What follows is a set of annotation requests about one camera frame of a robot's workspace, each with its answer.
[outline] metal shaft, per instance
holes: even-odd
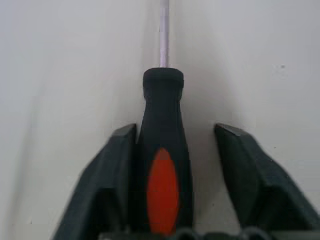
[[[160,14],[160,68],[167,68],[169,64],[169,0],[161,0]]]

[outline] red oval grip insert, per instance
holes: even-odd
[[[176,229],[179,189],[174,162],[164,148],[158,150],[151,166],[146,203],[151,232],[171,234]]]

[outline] screwdriver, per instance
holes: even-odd
[[[169,68],[169,0],[161,2],[160,67],[143,75],[146,101],[132,164],[130,224],[135,232],[170,235],[193,223],[193,184],[182,123],[181,71]]]

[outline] white background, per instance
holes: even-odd
[[[141,123],[142,75],[159,64],[159,6],[0,2],[1,239],[49,239],[81,170],[113,130]],[[170,14],[195,228],[239,230],[216,122],[252,133],[319,210],[320,1],[172,0]]]

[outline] black rubber handle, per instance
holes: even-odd
[[[192,225],[192,175],[180,111],[183,87],[184,75],[177,69],[151,68],[144,73],[143,92],[146,106],[132,169],[131,225],[135,231],[153,230],[150,226],[146,192],[151,169],[160,149],[165,149],[173,162],[178,186],[178,211],[173,231]]]

